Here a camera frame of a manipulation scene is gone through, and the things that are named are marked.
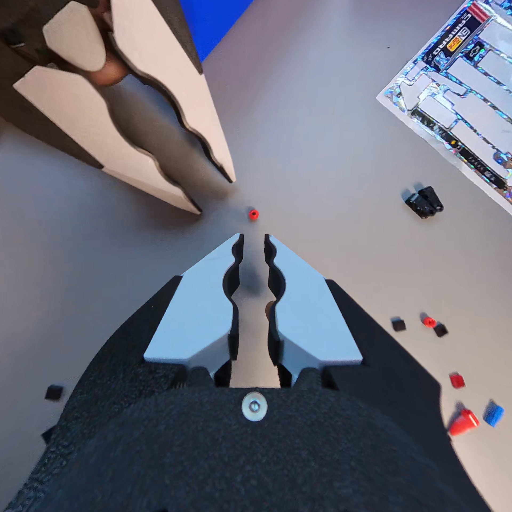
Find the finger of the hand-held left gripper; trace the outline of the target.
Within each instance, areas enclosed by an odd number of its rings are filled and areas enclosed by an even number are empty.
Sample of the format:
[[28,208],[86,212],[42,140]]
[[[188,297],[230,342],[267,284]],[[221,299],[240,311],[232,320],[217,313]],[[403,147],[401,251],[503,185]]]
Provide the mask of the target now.
[[99,162],[108,175],[189,213],[202,213],[163,173],[149,152],[128,141],[101,94],[81,75],[35,66],[14,85],[17,93]]
[[114,45],[142,79],[165,94],[183,129],[236,182],[231,153],[179,1],[110,1]]

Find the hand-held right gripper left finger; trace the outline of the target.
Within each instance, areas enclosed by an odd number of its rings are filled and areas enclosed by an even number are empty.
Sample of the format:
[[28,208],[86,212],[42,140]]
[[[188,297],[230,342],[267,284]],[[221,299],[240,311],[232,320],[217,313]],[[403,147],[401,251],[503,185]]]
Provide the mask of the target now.
[[240,286],[244,235],[235,234],[182,275],[144,353],[148,363],[205,368],[217,387],[229,387],[239,349]]

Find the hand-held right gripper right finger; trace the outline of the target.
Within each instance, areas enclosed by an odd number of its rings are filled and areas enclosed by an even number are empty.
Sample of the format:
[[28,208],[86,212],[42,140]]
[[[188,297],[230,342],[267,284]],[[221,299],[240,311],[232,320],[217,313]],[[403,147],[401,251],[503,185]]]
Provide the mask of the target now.
[[281,387],[293,387],[305,369],[361,365],[362,353],[326,278],[271,234],[265,235],[264,256],[274,297],[268,352]]

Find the blue bin with pieces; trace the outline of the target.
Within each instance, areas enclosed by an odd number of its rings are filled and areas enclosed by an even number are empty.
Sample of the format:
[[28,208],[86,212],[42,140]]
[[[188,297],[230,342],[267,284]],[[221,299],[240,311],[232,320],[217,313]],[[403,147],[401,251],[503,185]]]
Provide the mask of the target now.
[[180,1],[200,62],[206,60],[252,1]]

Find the pile of colourful lego pieces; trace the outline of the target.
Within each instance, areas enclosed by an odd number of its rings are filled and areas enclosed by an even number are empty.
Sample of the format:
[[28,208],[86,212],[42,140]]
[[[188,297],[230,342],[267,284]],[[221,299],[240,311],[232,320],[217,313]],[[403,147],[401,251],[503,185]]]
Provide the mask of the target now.
[[[444,337],[449,332],[445,324],[438,322],[432,317],[421,316],[422,324],[435,332],[437,337]],[[406,330],[405,321],[400,317],[392,317],[391,324],[395,332],[403,332]],[[451,386],[456,389],[462,389],[465,387],[464,377],[458,372],[452,372],[449,374]],[[499,422],[503,419],[505,409],[498,405],[494,400],[490,400],[486,408],[482,419],[485,423],[492,427],[496,427]],[[447,431],[452,437],[462,435],[466,432],[470,432],[480,426],[480,420],[477,415],[464,405],[457,406],[457,411],[449,421]]]

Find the black lego connector assembly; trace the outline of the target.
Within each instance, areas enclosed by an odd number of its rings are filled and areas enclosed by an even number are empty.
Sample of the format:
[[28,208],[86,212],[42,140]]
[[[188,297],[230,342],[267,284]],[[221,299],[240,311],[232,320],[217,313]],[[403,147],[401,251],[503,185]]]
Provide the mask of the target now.
[[406,197],[405,204],[422,220],[432,218],[445,210],[432,186],[426,186],[415,191]]

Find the person's left hand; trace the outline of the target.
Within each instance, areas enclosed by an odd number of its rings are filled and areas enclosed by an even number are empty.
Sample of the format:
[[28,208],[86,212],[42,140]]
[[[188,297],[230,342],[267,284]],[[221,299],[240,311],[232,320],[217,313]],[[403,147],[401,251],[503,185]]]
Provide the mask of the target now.
[[130,73],[129,68],[121,59],[108,52],[104,66],[98,71],[87,72],[87,78],[96,86],[108,87],[116,85]]

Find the holographic sticker sheet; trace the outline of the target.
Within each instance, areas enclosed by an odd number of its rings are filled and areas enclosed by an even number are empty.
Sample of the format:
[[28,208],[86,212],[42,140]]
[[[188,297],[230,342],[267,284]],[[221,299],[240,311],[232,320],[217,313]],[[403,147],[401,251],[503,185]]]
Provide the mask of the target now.
[[511,1],[464,1],[376,99],[511,214]]

